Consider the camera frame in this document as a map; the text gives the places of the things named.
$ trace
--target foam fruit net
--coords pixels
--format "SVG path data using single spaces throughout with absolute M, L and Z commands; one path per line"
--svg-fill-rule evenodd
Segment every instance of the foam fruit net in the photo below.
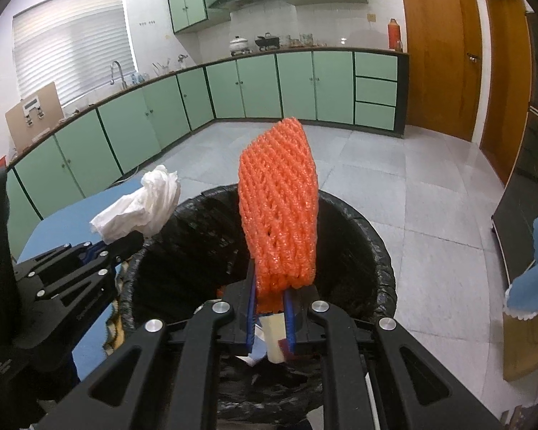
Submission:
M 255 259 L 259 313 L 283 310 L 282 292 L 313 283 L 318 182 L 301 123 L 280 121 L 239 160 L 239 213 Z

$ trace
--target trash can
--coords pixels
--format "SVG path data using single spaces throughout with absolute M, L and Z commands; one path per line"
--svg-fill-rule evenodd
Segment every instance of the trash can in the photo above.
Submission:
M 190 318 L 217 289 L 247 274 L 250 254 L 241 228 L 237 185 L 180 204 L 123 274 L 120 314 L 126 335 L 145 321 Z M 396 310 L 395 277 L 383 240 L 355 209 L 319 191 L 317 266 L 320 298 L 351 317 L 374 320 Z M 319 357 L 251 367 L 221 357 L 218 418 L 292 424 L 322 405 Z

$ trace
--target door handle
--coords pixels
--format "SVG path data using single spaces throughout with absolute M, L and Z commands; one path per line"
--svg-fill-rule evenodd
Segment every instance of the door handle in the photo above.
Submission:
M 471 60 L 473 63 L 476 63 L 477 61 L 479 61 L 481 58 L 478 56 L 478 55 L 474 55 L 472 53 L 468 53 L 468 51 L 466 52 L 466 56 L 468 57 L 469 60 Z

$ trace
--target window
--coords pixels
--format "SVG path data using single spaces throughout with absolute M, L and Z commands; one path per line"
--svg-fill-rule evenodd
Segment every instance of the window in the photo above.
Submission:
M 54 81 L 62 105 L 110 81 L 117 60 L 135 65 L 122 0 L 47 0 L 13 20 L 20 95 Z

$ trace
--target crumpled paper towel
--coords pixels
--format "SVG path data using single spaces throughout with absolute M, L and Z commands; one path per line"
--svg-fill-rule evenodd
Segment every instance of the crumpled paper towel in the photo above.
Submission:
M 120 197 L 90 221 L 92 232 L 100 233 L 106 244 L 132 231 L 152 237 L 161 231 L 175 210 L 181 192 L 177 172 L 168 173 L 164 165 L 158 165 L 145 173 L 142 186 Z

